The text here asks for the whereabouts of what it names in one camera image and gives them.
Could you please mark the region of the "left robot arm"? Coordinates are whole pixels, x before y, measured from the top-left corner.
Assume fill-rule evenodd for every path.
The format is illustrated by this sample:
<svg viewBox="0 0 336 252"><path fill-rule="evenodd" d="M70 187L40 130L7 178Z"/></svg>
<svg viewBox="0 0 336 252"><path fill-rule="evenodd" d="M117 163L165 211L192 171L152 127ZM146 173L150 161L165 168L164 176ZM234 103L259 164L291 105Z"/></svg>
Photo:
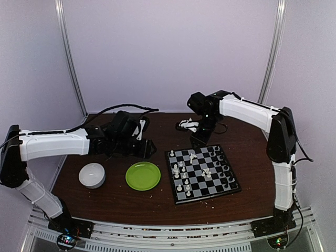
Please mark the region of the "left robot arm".
<svg viewBox="0 0 336 252"><path fill-rule="evenodd" d="M1 185L18 190L64 233L71 233L76 225L66 203L44 188L28 169L27 161L49 156L100 154L148 159L156 152L153 141L142 136L149 123L147 117L137 118L119 111L112 121L101 126L83 124L69 130L34 132L12 125L1 145Z"/></svg>

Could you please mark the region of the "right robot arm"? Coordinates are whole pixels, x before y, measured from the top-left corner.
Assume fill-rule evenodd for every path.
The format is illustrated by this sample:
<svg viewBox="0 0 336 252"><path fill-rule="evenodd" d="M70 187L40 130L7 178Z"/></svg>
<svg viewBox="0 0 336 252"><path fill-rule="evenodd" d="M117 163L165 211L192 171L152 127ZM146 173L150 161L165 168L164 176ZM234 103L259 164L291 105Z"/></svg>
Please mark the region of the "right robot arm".
<svg viewBox="0 0 336 252"><path fill-rule="evenodd" d="M207 96L196 92L188 99L187 106L201 118L197 121L181 121L178 126L193 132L190 141L194 148L205 146L216 125L225 117L246 122L268 134L266 153L274 167L276 189L275 206L269 227L272 231L279 232L289 226L296 187L297 145L291 109L268 107L224 90Z"/></svg>

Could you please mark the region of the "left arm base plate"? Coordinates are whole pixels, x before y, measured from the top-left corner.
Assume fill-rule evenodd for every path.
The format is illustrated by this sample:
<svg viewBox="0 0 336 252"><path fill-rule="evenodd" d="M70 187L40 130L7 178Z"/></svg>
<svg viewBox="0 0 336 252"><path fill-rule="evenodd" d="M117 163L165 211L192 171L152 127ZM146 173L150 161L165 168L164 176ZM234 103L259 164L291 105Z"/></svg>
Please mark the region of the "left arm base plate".
<svg viewBox="0 0 336 252"><path fill-rule="evenodd" d="M79 238L90 238L93 226L94 223L91 221L76 219L65 215L51 218L48 223L48 228L51 230Z"/></svg>

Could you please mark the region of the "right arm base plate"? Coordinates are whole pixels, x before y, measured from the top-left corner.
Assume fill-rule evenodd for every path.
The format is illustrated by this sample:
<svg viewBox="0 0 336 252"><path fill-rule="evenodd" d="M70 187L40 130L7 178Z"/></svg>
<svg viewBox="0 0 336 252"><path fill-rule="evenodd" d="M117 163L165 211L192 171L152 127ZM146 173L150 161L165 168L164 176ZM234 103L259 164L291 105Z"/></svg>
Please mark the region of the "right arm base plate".
<svg viewBox="0 0 336 252"><path fill-rule="evenodd" d="M297 226L294 220L284 223L282 221L278 222L274 217L252 221L250 225L255 238L285 233L287 230Z"/></svg>

